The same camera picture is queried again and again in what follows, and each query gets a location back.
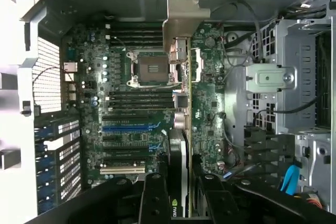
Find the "white expansion slot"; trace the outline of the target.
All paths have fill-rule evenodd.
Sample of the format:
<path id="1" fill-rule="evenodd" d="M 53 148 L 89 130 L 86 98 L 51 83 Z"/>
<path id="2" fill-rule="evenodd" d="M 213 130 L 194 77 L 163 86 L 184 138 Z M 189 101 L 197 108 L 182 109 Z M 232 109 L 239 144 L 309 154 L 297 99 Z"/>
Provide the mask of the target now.
<path id="1" fill-rule="evenodd" d="M 145 166 L 102 167 L 99 172 L 100 175 L 142 174 L 145 173 Z"/>

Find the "green motherboard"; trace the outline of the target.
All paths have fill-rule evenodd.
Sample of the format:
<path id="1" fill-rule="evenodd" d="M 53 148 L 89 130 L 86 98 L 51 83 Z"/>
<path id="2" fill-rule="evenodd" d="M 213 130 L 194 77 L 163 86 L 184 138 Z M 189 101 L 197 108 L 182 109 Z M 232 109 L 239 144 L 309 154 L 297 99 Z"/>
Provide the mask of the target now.
<path id="1" fill-rule="evenodd" d="M 205 59 L 201 81 L 192 83 L 192 140 L 202 169 L 224 174 L 232 150 L 222 125 L 225 71 L 217 46 L 220 37 L 217 24 L 203 23 L 191 39 L 192 48 L 201 48 Z M 100 175 L 102 167 L 145 166 L 145 172 L 154 172 L 158 156 L 168 152 L 176 111 L 173 95 L 181 88 L 180 67 L 175 66 L 179 83 L 172 88 L 135 89 L 126 84 L 130 80 L 126 53 L 161 49 L 161 44 L 158 23 L 87 22 L 68 32 L 65 68 L 72 63 L 78 66 L 67 74 L 76 81 L 69 98 L 81 115 L 91 182 L 115 176 Z M 103 126 L 111 125 L 145 125 L 152 131 L 102 132 Z"/>

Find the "blue expansion slot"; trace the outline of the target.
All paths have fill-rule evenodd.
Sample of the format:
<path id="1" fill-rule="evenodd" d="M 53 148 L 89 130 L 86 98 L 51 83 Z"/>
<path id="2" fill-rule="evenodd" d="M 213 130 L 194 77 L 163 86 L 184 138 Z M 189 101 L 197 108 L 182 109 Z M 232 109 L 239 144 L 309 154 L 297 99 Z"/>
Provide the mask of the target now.
<path id="1" fill-rule="evenodd" d="M 129 133 L 129 132 L 148 132 L 152 131 L 148 126 L 145 125 L 124 125 L 124 126 L 103 126 L 102 132 L 119 132 L 119 133 Z"/>

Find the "CPU socket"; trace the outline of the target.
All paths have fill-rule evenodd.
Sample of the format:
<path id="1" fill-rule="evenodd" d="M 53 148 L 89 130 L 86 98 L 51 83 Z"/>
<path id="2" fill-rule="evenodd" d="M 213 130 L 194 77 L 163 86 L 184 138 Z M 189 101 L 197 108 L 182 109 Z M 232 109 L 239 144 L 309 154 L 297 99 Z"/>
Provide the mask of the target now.
<path id="1" fill-rule="evenodd" d="M 126 53 L 130 59 L 130 80 L 135 89 L 172 88 L 178 84 L 175 65 L 161 49 L 133 49 Z"/>

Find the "metal socket cover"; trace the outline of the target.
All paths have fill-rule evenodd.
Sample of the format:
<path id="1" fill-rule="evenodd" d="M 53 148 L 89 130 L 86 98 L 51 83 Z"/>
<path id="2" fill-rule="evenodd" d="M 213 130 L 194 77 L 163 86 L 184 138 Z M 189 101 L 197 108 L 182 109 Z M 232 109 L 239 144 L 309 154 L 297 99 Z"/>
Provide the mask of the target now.
<path id="1" fill-rule="evenodd" d="M 205 59 L 201 48 L 191 49 L 191 65 L 193 82 L 200 82 L 202 79 L 202 72 L 205 68 Z"/>

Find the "metal disk bay cage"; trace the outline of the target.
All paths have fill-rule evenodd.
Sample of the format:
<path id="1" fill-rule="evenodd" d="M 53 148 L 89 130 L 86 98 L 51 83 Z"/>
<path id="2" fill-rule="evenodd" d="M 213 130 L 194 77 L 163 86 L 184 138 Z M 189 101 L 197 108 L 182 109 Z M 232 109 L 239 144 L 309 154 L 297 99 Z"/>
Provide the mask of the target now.
<path id="1" fill-rule="evenodd" d="M 263 58 L 246 68 L 252 95 L 251 124 L 277 134 L 315 125 L 317 39 L 331 30 L 330 20 L 272 22 L 261 30 Z"/>

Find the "open black PC case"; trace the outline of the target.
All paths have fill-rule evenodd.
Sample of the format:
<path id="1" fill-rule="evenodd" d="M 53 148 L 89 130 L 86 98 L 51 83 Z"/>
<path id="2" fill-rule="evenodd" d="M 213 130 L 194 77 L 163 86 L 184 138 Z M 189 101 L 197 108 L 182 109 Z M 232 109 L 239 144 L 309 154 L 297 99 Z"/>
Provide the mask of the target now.
<path id="1" fill-rule="evenodd" d="M 29 0 L 22 16 L 25 58 L 17 70 L 19 121 L 12 126 L 22 141 L 19 152 L 25 173 L 17 206 L 23 222 L 110 179 L 135 183 L 151 173 L 165 178 L 168 223 L 213 224 L 198 184 L 205 174 L 222 180 L 260 179 L 336 215 L 336 0 L 199 0 L 198 4 L 211 12 L 200 25 L 219 26 L 217 46 L 225 71 L 222 125 L 232 153 L 228 171 L 219 174 L 205 172 L 200 156 L 193 152 L 193 215 L 189 218 L 180 204 L 182 134 L 176 129 L 169 131 L 169 150 L 158 156 L 156 171 L 134 178 L 88 179 L 81 115 L 69 98 L 76 81 L 67 78 L 78 66 L 72 63 L 65 68 L 68 32 L 80 23 L 158 23 L 164 51 L 167 0 Z M 253 99 L 246 91 L 246 68 L 263 58 L 262 28 L 284 19 L 328 19 L 331 30 L 317 39 L 316 81 L 322 93 L 315 107 L 315 125 L 277 134 L 251 124 Z"/>

